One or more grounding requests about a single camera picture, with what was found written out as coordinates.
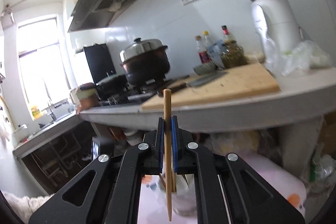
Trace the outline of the steel utensil holder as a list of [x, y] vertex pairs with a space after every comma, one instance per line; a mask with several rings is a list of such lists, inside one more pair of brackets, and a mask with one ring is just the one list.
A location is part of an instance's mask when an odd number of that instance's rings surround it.
[[[193, 174], [179, 174], [176, 176], [177, 191], [172, 193], [172, 210], [177, 215], [189, 217], [196, 215], [197, 202]], [[166, 193], [160, 176], [154, 176], [155, 197], [160, 205], [166, 205]]]

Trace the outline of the wooden chopstick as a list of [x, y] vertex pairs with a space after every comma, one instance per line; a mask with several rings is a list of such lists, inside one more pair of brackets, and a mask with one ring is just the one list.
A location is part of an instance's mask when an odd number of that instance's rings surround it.
[[166, 178], [166, 204], [169, 221], [172, 220], [172, 201], [171, 194], [173, 190], [172, 175], [172, 145], [171, 145], [171, 90], [163, 91], [163, 116], [165, 122], [164, 146], [165, 146], [165, 178]]

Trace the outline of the pink patterned table cover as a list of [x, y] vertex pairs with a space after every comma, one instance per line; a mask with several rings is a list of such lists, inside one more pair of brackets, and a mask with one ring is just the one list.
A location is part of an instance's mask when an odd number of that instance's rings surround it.
[[[302, 216], [305, 215], [303, 203], [306, 201], [307, 193], [301, 180], [261, 155], [250, 153], [244, 155], [243, 159]], [[184, 217], [173, 212], [172, 221], [169, 221], [166, 205], [158, 203], [154, 190], [154, 175], [146, 175], [141, 186], [138, 223], [197, 223], [197, 213]]]

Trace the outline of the brown clay pot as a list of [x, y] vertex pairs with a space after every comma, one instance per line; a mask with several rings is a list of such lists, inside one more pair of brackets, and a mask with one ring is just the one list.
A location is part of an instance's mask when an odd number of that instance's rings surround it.
[[94, 83], [85, 83], [70, 91], [70, 99], [76, 107], [76, 114], [92, 107], [100, 106], [96, 85]]

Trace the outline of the black wok with lid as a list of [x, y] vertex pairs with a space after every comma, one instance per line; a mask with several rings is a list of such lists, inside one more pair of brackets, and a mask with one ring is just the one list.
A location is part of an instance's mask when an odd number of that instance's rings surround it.
[[127, 85], [126, 75], [111, 75], [96, 84], [98, 96], [101, 100], [123, 92]]

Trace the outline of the cleaver knife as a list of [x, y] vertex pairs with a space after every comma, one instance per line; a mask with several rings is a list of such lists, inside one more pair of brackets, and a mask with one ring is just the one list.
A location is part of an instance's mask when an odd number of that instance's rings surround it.
[[165, 89], [170, 89], [171, 93], [176, 93], [184, 88], [197, 88], [201, 87], [207, 83], [210, 83], [211, 81], [214, 81], [215, 79], [218, 79], [219, 77], [222, 77], [223, 75], [227, 74], [226, 71], [215, 71], [212, 73], [208, 73], [202, 76], [199, 76], [195, 79], [188, 80], [187, 77], [180, 78], [176, 80], [171, 80], [167, 84], [164, 84], [163, 87], [159, 88], [157, 90], [157, 96], [160, 98], [163, 97], [163, 91]]

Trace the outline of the wooden cutting board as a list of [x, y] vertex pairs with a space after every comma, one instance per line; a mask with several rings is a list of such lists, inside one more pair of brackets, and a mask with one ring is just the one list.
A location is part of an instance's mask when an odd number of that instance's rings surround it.
[[171, 106], [182, 107], [258, 96], [280, 91], [280, 85], [261, 64], [227, 70], [218, 79], [196, 88], [184, 88], [171, 96]]

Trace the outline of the black box on counter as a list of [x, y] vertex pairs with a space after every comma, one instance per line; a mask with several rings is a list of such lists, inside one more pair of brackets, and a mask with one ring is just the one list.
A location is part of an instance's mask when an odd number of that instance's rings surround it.
[[84, 47], [83, 50], [95, 84], [108, 76], [116, 74], [116, 69], [106, 44], [94, 44]]

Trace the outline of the glass jar of pickles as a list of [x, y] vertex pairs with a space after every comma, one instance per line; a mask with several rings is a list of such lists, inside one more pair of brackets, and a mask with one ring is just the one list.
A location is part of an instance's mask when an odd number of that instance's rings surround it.
[[246, 65], [244, 50], [237, 41], [231, 40], [224, 43], [224, 50], [221, 53], [221, 60], [225, 69]]

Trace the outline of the large black stock pot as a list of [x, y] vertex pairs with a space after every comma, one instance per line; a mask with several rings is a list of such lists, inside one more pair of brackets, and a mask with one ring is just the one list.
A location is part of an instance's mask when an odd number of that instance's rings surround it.
[[159, 39], [136, 38], [120, 52], [121, 66], [129, 84], [140, 86], [149, 80], [160, 81], [170, 70], [164, 45]]

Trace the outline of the red label sauce bottle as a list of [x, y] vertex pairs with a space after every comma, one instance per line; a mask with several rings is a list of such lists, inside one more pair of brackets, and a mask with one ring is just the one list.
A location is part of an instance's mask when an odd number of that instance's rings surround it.
[[195, 41], [197, 43], [197, 52], [202, 64], [210, 63], [211, 59], [207, 53], [206, 46], [200, 35], [195, 36]]

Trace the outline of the yellow cap clear bottle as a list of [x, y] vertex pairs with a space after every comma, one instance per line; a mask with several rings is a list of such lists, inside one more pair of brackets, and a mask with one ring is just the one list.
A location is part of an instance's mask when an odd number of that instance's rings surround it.
[[203, 31], [203, 37], [205, 41], [206, 50], [209, 50], [210, 47], [214, 44], [214, 42], [211, 39], [208, 31]]

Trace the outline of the red cap dark bottle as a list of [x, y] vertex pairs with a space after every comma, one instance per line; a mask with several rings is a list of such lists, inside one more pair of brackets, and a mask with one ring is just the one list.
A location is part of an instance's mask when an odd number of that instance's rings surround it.
[[224, 42], [225, 43], [232, 43], [235, 42], [236, 39], [235, 37], [228, 31], [228, 28], [226, 25], [221, 26], [222, 31], [223, 31], [223, 35], [224, 35]]

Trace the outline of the clear plastic bag on counter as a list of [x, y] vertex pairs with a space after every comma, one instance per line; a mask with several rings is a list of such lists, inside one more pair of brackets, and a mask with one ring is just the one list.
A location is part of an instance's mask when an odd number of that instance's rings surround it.
[[303, 76], [312, 69], [329, 68], [333, 65], [328, 53], [315, 42], [305, 40], [298, 43], [289, 53], [281, 53], [272, 39], [264, 47], [265, 67], [276, 77]]

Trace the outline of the white electric appliance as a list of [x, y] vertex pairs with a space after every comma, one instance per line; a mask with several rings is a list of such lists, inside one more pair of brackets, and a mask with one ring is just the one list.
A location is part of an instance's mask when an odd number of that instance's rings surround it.
[[281, 75], [286, 58], [303, 41], [288, 0], [250, 0], [253, 23], [260, 36], [265, 66]]

